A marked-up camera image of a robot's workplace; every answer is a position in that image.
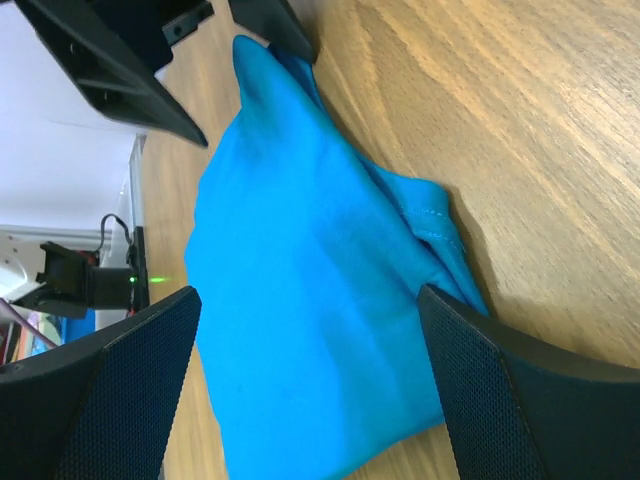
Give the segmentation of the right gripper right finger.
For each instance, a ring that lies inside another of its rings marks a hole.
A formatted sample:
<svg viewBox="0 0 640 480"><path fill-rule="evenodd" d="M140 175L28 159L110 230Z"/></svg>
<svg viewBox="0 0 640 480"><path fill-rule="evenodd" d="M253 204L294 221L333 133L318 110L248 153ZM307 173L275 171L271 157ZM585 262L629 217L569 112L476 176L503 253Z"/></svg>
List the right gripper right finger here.
<svg viewBox="0 0 640 480"><path fill-rule="evenodd" d="M639 371L557 347L425 285L419 312L462 479L636 479Z"/></svg>

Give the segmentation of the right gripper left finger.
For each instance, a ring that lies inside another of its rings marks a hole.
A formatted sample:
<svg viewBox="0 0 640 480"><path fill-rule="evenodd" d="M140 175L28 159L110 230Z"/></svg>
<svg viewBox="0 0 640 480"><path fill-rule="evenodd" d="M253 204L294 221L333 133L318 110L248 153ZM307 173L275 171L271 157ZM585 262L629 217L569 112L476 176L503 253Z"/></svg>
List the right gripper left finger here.
<svg viewBox="0 0 640 480"><path fill-rule="evenodd" d="M184 287L1 368L4 479L157 479L201 300Z"/></svg>

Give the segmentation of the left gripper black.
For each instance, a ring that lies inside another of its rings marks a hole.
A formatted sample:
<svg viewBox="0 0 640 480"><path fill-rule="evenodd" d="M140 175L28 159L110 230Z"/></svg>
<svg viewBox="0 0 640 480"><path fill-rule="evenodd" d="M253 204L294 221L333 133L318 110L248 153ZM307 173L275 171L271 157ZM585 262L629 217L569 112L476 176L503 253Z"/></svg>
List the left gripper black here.
<svg viewBox="0 0 640 480"><path fill-rule="evenodd" d="M172 47L214 14L210 1L17 1L87 103L110 120L200 147L200 127L156 78ZM287 1L229 0L236 24L309 63L318 50Z"/></svg>

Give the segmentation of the blue t shirt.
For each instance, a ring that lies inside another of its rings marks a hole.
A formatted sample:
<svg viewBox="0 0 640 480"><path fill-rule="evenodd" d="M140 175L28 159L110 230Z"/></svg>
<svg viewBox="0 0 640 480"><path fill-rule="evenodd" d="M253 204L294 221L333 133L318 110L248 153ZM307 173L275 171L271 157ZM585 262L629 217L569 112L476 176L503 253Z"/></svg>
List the blue t shirt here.
<svg viewBox="0 0 640 480"><path fill-rule="evenodd" d="M444 420L417 298L484 311L440 185L338 131L311 66L234 39L241 108L205 169L185 263L233 479L340 479Z"/></svg>

